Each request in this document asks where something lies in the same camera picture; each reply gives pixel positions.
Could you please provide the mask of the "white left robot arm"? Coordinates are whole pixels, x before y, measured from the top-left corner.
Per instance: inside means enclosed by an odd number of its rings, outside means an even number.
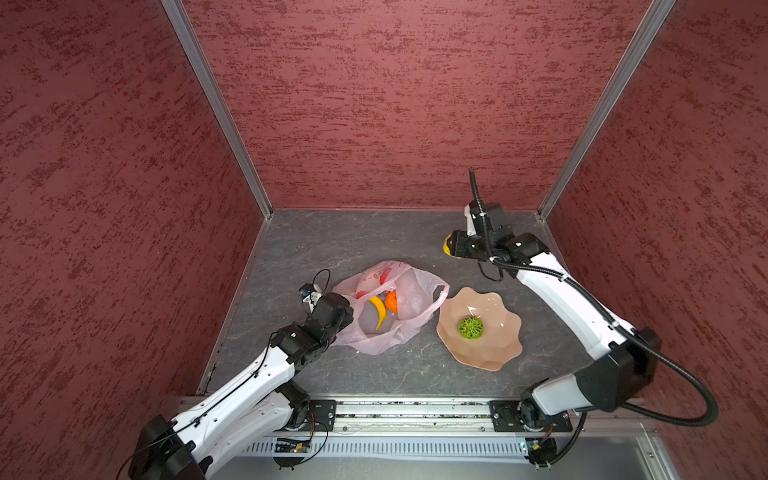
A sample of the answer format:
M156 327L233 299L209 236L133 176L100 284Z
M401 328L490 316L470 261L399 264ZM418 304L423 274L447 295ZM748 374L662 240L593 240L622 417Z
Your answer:
M170 420L150 420L119 471L129 479L206 479L253 440L301 427L310 398L292 379L352 320L344 296L320 295L304 322L272 333L253 364L223 387Z

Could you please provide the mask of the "yellow fake lemon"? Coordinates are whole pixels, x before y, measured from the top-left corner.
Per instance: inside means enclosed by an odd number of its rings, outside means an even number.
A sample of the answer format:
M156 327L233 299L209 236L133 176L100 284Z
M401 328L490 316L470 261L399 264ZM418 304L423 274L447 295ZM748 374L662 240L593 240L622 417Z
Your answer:
M455 236L449 235L443 244L443 251L446 255L453 257L455 254Z

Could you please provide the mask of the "green fake fruit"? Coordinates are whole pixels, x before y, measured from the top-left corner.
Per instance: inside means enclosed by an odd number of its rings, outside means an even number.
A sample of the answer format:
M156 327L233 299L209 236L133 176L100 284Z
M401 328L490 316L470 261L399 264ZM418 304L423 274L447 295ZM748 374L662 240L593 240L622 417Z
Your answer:
M458 333L467 340L476 340L484 334L483 321L477 316L468 316L457 324Z

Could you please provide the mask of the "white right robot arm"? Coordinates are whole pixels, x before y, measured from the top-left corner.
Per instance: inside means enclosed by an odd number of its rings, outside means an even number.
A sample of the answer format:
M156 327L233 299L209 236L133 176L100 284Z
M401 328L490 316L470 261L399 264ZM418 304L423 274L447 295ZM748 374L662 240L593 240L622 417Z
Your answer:
M592 362L572 374L539 382L524 391L518 406L519 422L531 430L546 428L567 410L612 412L651 383L658 360L617 331L634 327L587 299L549 248L530 233L516 235L505 223L498 204L464 209L465 231L456 230L444 251L457 258L504 265L507 272L536 293L575 334Z

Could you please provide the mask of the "pink plastic bag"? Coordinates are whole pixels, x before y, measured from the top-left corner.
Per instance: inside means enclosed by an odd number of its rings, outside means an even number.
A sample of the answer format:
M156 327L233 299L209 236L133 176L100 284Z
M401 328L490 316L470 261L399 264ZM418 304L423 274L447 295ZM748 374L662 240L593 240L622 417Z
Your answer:
M353 308L352 323L335 344L376 356L418 334L447 299L450 286L435 274L390 260L341 281L333 291Z

